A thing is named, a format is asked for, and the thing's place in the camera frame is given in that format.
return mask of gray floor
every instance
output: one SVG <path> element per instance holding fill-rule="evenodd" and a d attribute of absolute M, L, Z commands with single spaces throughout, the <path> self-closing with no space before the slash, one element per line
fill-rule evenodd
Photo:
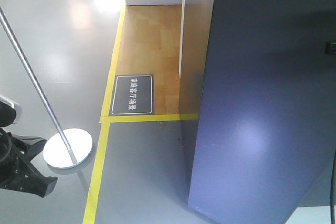
<path fill-rule="evenodd" d="M 188 209 L 179 122 L 111 124 L 96 224 L 215 223 Z"/>
<path fill-rule="evenodd" d="M 0 0 L 0 5 L 62 127 L 85 129 L 97 144 L 119 12 L 99 11 L 96 0 Z M 0 45 L 0 93 L 23 107 L 21 121 L 7 130 L 50 138 L 56 129 L 2 28 Z M 93 161 L 69 175 L 51 171 L 41 154 L 33 163 L 43 175 L 59 178 L 55 191 L 42 199 L 0 190 L 0 223 L 82 223 Z"/>

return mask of wooden floor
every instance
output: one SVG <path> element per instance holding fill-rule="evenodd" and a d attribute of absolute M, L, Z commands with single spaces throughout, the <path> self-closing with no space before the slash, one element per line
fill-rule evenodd
<path fill-rule="evenodd" d="M 155 114 L 178 114 L 181 10 L 126 8 L 117 74 L 154 74 Z"/>

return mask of cable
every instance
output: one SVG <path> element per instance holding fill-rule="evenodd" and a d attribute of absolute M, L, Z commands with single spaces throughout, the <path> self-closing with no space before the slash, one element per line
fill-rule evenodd
<path fill-rule="evenodd" d="M 336 167 L 336 151 L 334 155 L 334 161 L 332 163 L 332 173 L 331 173 L 331 187 L 330 187 L 330 217 L 331 217 L 331 224 L 335 224 L 335 167 Z"/>

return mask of round metal base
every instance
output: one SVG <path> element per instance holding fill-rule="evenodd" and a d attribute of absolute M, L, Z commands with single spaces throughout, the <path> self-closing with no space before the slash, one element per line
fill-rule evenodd
<path fill-rule="evenodd" d="M 43 157 L 47 164 L 58 169 L 69 169 L 81 164 L 89 156 L 93 146 L 92 137 L 85 130 L 67 129 L 64 130 L 64 134 L 76 157 L 76 164 L 71 161 L 59 133 L 47 141 L 43 150 Z"/>

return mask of yellow floor line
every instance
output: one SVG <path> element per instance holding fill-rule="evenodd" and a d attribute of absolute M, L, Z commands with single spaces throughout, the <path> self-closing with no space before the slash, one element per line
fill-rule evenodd
<path fill-rule="evenodd" d="M 104 116 L 101 123 L 125 123 L 125 122 L 156 122 L 156 121 L 179 121 L 179 114 L 167 115 L 124 115 L 124 116 Z"/>
<path fill-rule="evenodd" d="M 117 29 L 117 34 L 115 36 L 114 49 L 113 49 L 112 60 L 111 60 L 111 67 L 110 67 L 108 82 L 107 82 L 105 96 L 104 96 L 102 115 L 104 114 L 104 112 L 105 113 L 107 112 L 107 115 L 108 115 L 109 110 L 110 110 L 112 89 L 113 89 L 114 79 L 115 79 L 116 70 L 117 70 L 124 16 L 125 16 L 125 6 L 122 8 L 120 12 L 118 29 Z M 102 179 L 103 168 L 104 168 L 104 160 L 105 160 L 105 154 L 106 154 L 106 149 L 107 149 L 107 142 L 109 139 L 109 132 L 110 132 L 110 123 L 102 123 L 101 130 L 100 130 L 100 136 L 99 136 L 98 149 L 96 153 L 96 159 L 94 160 L 94 167 L 93 167 L 93 172 L 92 172 L 88 199 L 87 199 L 86 207 L 85 207 L 83 224 L 95 224 L 94 222 L 96 220 L 98 199 L 99 199 L 99 193 L 100 193 L 100 185 L 101 185 L 101 179 Z"/>
<path fill-rule="evenodd" d="M 120 12 L 118 30 L 115 36 L 114 49 L 113 49 L 113 54 L 112 54 L 111 67 L 110 67 L 110 72 L 109 72 L 109 76 L 107 80 L 103 108 L 101 110 L 101 117 L 109 116 L 109 113 L 110 113 L 112 91 L 114 87 L 115 75 L 117 72 L 117 64 L 118 64 L 118 59 L 119 59 L 122 29 L 123 29 L 124 20 L 125 20 L 125 9 L 126 7 L 124 6 L 124 8 Z"/>
<path fill-rule="evenodd" d="M 125 19 L 125 6 L 120 12 L 120 18 L 118 23 L 118 30 L 115 36 L 114 49 L 112 54 L 110 72 L 108 75 L 108 81 L 106 86 L 106 91 L 104 95 L 103 107 L 101 111 L 100 123 L 100 137 L 99 144 L 96 154 L 96 159 L 94 161 L 94 167 L 92 172 L 92 179 L 90 183 L 90 189 L 87 199 L 87 204 L 85 208 L 84 218 L 82 224 L 95 224 L 97 206 L 100 193 L 100 185 L 103 175 L 104 160 L 106 155 L 107 143 L 110 132 L 110 123 L 117 122 L 150 122 L 150 121 L 178 121 L 180 120 L 179 114 L 166 114 L 166 115 L 126 115 L 126 116 L 109 116 L 112 91 L 114 87 L 115 75 L 117 72 L 117 64 L 119 59 L 119 50 L 121 45 L 121 37 L 123 24 Z"/>
<path fill-rule="evenodd" d="M 88 200 L 86 202 L 83 224 L 94 224 L 96 220 L 97 205 L 99 199 L 101 178 L 104 169 L 104 160 L 107 149 L 107 142 L 109 139 L 109 132 L 110 132 L 110 124 L 109 123 L 101 124 L 99 143 L 96 153 L 96 159 L 94 160 L 92 179 L 90 183 Z"/>

